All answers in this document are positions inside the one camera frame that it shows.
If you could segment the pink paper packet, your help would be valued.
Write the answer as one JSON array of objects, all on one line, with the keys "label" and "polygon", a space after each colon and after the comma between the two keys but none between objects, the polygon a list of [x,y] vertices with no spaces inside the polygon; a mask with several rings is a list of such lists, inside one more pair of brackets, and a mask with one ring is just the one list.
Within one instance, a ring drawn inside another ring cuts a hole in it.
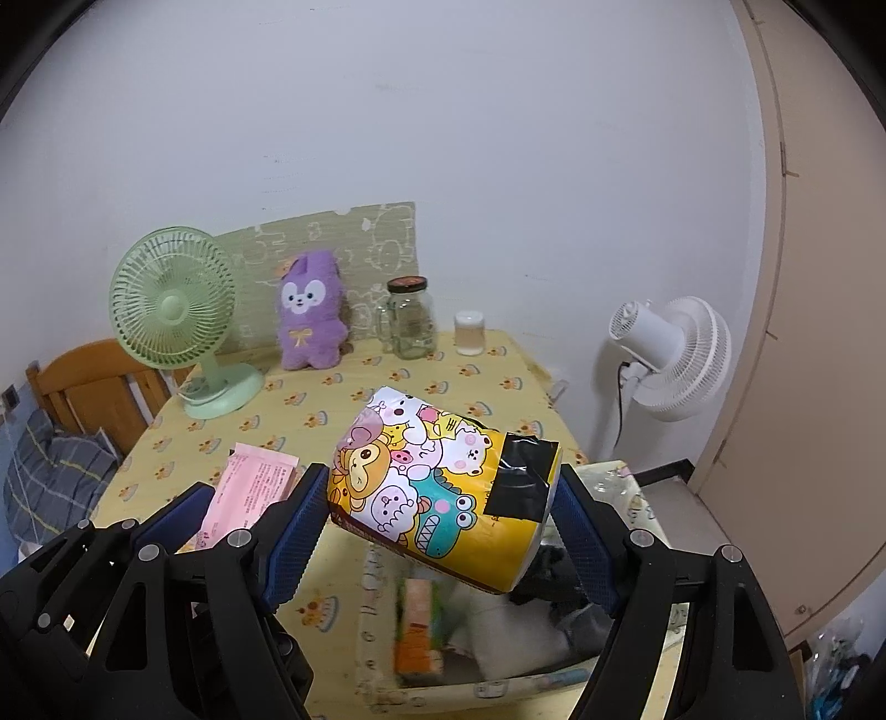
[{"label": "pink paper packet", "polygon": [[194,548],[213,548],[228,532],[252,528],[272,504],[289,497],[297,479],[299,457],[257,445],[234,445],[195,534]]}]

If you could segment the green orange tissue pack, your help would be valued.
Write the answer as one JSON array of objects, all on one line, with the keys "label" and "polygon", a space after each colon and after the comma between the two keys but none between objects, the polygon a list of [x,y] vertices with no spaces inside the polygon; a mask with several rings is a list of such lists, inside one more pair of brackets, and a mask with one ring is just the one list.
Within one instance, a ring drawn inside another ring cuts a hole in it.
[{"label": "green orange tissue pack", "polygon": [[405,684],[443,682],[445,612],[438,580],[407,578],[399,584],[394,669]]}]

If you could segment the grey drawstring pouch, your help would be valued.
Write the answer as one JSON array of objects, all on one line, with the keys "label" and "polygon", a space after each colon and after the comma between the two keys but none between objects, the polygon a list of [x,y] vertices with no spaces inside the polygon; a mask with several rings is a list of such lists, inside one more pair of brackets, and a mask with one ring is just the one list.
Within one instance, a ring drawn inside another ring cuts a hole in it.
[{"label": "grey drawstring pouch", "polygon": [[612,627],[612,619],[597,604],[572,610],[555,625],[568,641],[574,656],[590,659],[601,654]]}]

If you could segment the grey plaid cloth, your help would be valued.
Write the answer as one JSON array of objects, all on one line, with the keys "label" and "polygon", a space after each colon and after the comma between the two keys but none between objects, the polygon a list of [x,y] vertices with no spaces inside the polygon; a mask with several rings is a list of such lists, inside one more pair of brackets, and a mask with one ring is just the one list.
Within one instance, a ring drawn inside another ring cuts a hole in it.
[{"label": "grey plaid cloth", "polygon": [[119,465],[119,456],[101,435],[66,432],[44,409],[36,409],[2,477],[13,540],[45,544],[89,519]]}]

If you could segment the yellow cartoon tablecloth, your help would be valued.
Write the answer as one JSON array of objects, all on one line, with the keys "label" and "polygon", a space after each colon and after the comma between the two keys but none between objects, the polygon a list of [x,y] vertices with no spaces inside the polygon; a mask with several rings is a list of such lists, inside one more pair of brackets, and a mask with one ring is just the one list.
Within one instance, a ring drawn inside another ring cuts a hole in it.
[{"label": "yellow cartoon tablecloth", "polygon": [[[328,371],[285,372],[273,351],[249,351],[264,373],[260,393],[236,413],[198,421],[169,399],[123,460],[93,513],[98,527],[144,521],[196,481],[221,477],[239,443],[263,445],[329,464],[333,450],[377,388],[396,387],[487,428],[538,435],[562,456],[586,456],[548,398],[545,373],[503,332],[487,334],[477,357],[456,354],[449,335],[435,354],[403,362],[373,339],[360,341]],[[329,523],[278,620],[299,642],[314,681],[306,709],[314,718],[565,718],[591,666],[580,663],[522,680],[407,690],[394,661],[395,593],[407,559]]]}]

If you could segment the wooden chair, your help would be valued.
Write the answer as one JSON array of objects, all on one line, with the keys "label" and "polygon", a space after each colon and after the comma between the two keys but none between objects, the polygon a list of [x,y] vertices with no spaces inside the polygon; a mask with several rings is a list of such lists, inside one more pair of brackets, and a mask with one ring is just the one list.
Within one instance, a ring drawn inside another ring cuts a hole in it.
[{"label": "wooden chair", "polygon": [[71,349],[45,368],[25,369],[30,390],[55,426],[71,434],[104,432],[128,456],[144,432],[161,426],[173,398],[164,373],[129,356],[116,339]]}]

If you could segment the beige door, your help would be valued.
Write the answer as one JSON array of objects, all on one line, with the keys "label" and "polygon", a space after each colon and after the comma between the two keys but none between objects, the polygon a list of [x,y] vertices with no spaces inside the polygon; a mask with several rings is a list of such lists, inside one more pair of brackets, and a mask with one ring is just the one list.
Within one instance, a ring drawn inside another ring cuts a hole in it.
[{"label": "beige door", "polygon": [[736,15],[763,123],[763,250],[691,486],[796,645],[884,568],[884,129],[799,13]]}]

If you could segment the green desk fan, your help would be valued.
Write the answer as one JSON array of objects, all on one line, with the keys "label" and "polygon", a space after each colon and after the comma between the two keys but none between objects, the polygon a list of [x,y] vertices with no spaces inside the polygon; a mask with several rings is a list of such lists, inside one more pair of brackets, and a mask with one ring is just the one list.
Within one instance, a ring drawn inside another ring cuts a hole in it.
[{"label": "green desk fan", "polygon": [[126,252],[112,275],[108,305],[129,356],[161,371],[200,369],[179,385],[179,396],[191,419],[213,420],[243,408],[263,387],[254,366],[217,359],[236,300],[233,266],[212,236],[168,227]]}]

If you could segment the purple plush bunny toy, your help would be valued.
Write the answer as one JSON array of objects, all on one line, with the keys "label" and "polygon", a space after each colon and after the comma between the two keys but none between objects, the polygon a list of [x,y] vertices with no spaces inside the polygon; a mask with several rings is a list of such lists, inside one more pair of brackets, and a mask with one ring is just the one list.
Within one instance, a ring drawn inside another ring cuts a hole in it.
[{"label": "purple plush bunny toy", "polygon": [[344,284],[329,249],[299,255],[279,282],[278,343],[286,371],[333,368],[348,337]]}]

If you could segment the yellow patterned storage box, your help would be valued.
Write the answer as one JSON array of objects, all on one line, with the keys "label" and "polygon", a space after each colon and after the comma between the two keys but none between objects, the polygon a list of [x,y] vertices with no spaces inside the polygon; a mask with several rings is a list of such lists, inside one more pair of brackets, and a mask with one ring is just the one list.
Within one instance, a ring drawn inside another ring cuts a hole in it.
[{"label": "yellow patterned storage box", "polygon": [[[443,676],[405,680],[395,671],[399,591],[410,578],[434,584],[443,624]],[[375,712],[446,712],[551,695],[590,680],[597,657],[578,654],[578,635],[601,636],[607,620],[589,606],[551,623],[539,600],[517,606],[371,546],[359,603],[356,692]]]}]

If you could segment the white standing fan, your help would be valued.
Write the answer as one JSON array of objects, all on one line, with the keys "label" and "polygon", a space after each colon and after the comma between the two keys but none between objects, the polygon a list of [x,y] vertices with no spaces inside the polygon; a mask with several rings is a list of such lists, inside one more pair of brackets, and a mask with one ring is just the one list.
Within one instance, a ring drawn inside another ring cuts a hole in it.
[{"label": "white standing fan", "polygon": [[721,313],[696,296],[664,306],[626,301],[608,322],[610,341],[626,354],[616,371],[616,429],[602,457],[613,460],[626,417],[640,407],[656,420],[694,417],[721,390],[733,339]]}]

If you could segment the glass jar with lid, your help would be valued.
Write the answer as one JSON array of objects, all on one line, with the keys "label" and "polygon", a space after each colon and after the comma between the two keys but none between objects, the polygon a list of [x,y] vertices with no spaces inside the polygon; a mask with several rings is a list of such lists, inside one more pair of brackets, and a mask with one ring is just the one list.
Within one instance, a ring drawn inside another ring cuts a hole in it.
[{"label": "glass jar with lid", "polygon": [[394,277],[388,295],[375,306],[375,332],[384,352],[403,360],[429,356],[437,349],[428,279],[411,275]]}]

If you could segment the cotton swab container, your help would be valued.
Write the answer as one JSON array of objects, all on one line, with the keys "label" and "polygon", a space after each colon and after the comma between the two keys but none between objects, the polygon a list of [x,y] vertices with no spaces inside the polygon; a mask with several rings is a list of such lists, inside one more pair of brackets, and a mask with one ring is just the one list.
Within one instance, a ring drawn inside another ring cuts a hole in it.
[{"label": "cotton swab container", "polygon": [[466,357],[485,351],[485,316],[479,311],[459,311],[454,315],[455,351]]}]

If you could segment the wall power socket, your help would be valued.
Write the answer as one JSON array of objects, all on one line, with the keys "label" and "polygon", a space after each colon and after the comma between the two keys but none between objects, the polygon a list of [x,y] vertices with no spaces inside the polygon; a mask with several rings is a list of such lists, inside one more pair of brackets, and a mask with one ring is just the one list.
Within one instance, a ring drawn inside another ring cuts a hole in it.
[{"label": "wall power socket", "polygon": [[19,402],[21,402],[21,399],[19,398],[17,387],[13,384],[8,385],[0,392],[0,404],[2,404],[3,415],[13,413],[18,408]]}]

